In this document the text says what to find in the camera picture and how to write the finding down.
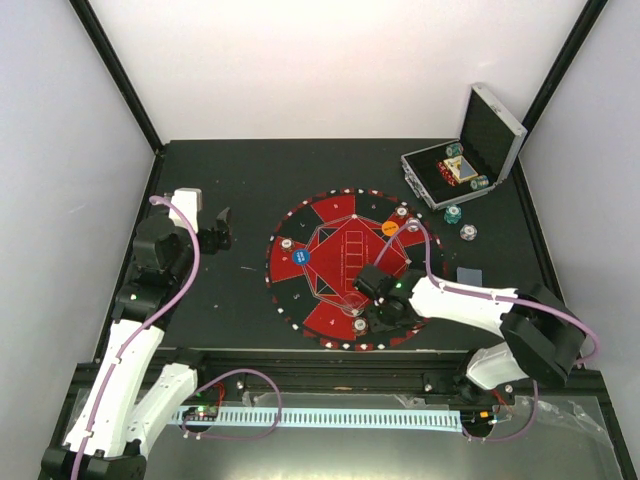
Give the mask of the clear round dealer button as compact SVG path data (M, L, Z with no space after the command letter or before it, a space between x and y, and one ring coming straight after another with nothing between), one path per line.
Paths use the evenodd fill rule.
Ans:
M341 299L341 309L346 315L355 318L361 315L367 303L368 299L359 292L350 292Z

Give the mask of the brown chip stack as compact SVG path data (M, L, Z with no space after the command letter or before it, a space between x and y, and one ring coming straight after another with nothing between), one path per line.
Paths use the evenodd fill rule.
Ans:
M404 219L408 216L409 210L405 206L398 206L395 209L395 214L398 218Z
M279 245L283 252L292 252L295 248L295 242L291 238L283 238Z

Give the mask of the blue small blind button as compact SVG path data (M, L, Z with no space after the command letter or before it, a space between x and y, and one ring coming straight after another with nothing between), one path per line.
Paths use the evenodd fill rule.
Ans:
M292 261L298 266L307 265L311 260L311 254L307 249L297 249L292 254Z

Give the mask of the orange big blind button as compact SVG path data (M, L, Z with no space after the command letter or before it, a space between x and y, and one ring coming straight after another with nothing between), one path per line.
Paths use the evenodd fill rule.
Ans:
M395 221L388 220L381 225L381 232L387 237L395 235L398 230L399 225Z

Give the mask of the blue card deck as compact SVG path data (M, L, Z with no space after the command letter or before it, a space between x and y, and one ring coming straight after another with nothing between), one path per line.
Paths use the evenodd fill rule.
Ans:
M458 267L456 269L457 282L470 286L483 286L483 272L480 269Z

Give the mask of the grey white chip stack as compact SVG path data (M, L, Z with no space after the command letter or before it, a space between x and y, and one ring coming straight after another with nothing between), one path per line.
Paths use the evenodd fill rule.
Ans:
M465 224L460 230L460 237L465 241L473 241L478 235L478 230L474 225Z

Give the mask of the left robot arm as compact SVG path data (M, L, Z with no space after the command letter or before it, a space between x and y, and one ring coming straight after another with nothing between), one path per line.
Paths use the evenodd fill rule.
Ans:
M229 208L212 227L198 229L197 205L163 204L168 212L136 228L130 277L116 295L107 349L83 409L62 444L43 454L41 468L51 479L143 478L154 443L181 403L213 391L215 376L200 365L201 354L182 350L140 392L201 257L232 244Z

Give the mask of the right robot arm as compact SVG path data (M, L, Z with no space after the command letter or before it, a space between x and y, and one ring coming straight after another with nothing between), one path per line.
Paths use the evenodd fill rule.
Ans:
M529 378L561 388L579 360L587 329L545 287L490 289L459 284L418 270L396 278L374 265L352 281L372 301L369 329L394 330L421 319L443 319L489 332L501 342L476 348L454 379L457 396L476 403L490 390Z

